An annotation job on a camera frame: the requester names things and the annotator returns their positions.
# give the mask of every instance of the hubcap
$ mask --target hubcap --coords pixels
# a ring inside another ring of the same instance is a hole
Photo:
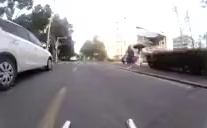
[[[0,83],[4,86],[9,85],[14,78],[14,70],[10,63],[3,62],[0,64]]]

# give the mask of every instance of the tire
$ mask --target tire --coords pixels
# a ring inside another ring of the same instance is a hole
[[[17,77],[15,61],[7,56],[0,56],[0,90],[7,90],[14,85]]]
[[[47,60],[47,65],[45,66],[45,70],[50,71],[50,70],[52,70],[52,68],[53,68],[53,62],[52,62],[52,59],[49,58]]]

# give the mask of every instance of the yellow road marking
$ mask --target yellow road marking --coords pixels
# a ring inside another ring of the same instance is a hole
[[[44,117],[42,118],[38,128],[54,128],[55,120],[57,118],[57,114],[59,108],[62,104],[62,101],[66,94],[66,88],[62,88],[54,97],[53,101],[49,105]]]

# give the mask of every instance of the bush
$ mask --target bush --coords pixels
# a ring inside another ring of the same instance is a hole
[[[146,55],[151,68],[207,73],[207,49],[155,52]]]

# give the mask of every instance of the white lane marking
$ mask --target white lane marking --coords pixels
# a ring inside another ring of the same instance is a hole
[[[59,90],[51,104],[49,105],[44,117],[42,118],[38,128],[54,128],[55,120],[66,94],[66,87]]]
[[[62,128],[70,128],[71,121],[67,120]]]
[[[128,128],[137,128],[136,125],[135,125],[135,123],[134,123],[134,121],[133,121],[133,119],[128,119],[126,121],[126,123],[128,125]]]
[[[157,77],[153,77],[153,76],[148,76],[148,75],[144,75],[144,74],[139,74],[139,73],[136,73],[136,72],[127,71],[126,69],[120,69],[120,71],[127,72],[127,73],[132,73],[132,74],[142,76],[142,77],[146,77],[146,78],[156,79],[156,80],[163,81],[163,82],[167,82],[167,83],[170,83],[172,85],[176,85],[176,86],[179,86],[179,87],[182,87],[182,88],[188,88],[188,89],[193,88],[190,85],[186,85],[186,84],[182,84],[182,83],[178,83],[178,82],[175,82],[175,81],[170,81],[170,80],[166,80],[166,79],[162,79],[162,78],[157,78]]]
[[[78,70],[78,67],[74,67],[72,72],[76,72]]]

